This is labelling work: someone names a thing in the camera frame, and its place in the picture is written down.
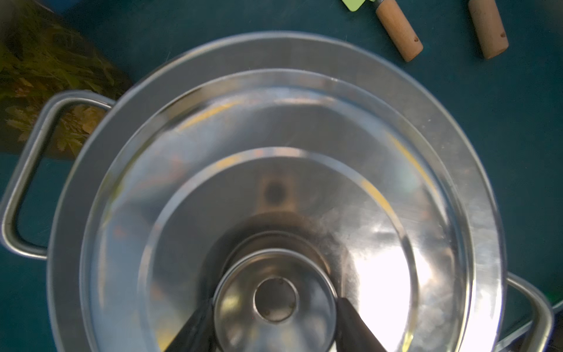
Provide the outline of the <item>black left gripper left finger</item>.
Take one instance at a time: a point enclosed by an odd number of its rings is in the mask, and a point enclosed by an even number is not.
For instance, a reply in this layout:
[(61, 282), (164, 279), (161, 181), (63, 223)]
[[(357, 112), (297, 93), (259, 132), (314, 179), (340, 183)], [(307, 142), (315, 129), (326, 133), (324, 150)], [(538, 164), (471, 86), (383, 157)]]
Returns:
[(207, 299), (196, 308), (165, 352), (216, 351), (213, 300)]

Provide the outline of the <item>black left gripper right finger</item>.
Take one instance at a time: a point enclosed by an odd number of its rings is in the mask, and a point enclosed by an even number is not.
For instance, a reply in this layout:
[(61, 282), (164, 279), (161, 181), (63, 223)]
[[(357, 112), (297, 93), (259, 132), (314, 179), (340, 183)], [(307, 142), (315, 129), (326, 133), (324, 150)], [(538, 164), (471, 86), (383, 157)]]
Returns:
[(386, 352), (352, 303), (343, 297), (337, 299), (335, 341), (338, 352)]

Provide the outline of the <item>steel pot lid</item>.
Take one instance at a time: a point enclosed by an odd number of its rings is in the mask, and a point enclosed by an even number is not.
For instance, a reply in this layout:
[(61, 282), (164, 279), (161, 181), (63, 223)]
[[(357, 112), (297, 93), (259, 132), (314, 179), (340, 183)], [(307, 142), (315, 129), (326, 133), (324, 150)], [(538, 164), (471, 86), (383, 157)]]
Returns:
[(325, 268), (389, 351), (492, 351), (496, 201), (451, 114), (390, 62), (317, 35), (195, 48), (109, 110), (48, 247), (59, 351), (162, 351), (241, 257)]

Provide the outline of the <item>stainless steel stock pot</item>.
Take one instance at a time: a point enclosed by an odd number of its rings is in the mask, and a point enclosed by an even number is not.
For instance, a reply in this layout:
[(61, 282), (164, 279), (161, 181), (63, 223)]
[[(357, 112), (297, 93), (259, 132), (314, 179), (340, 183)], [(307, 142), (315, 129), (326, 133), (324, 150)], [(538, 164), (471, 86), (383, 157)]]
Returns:
[[(48, 259), (47, 247), (37, 246), (22, 239), (17, 229), (17, 220), (29, 185), (35, 176), (43, 151), (60, 115), (69, 106), (88, 105), (109, 111), (115, 104), (116, 101), (88, 90), (57, 93), (45, 104), (38, 115), (1, 201), (1, 244), (8, 251), (24, 258)], [(534, 312), (526, 340), (520, 349), (522, 351), (544, 351), (555, 326), (554, 308), (539, 289), (517, 275), (508, 274), (507, 282), (530, 301)]]

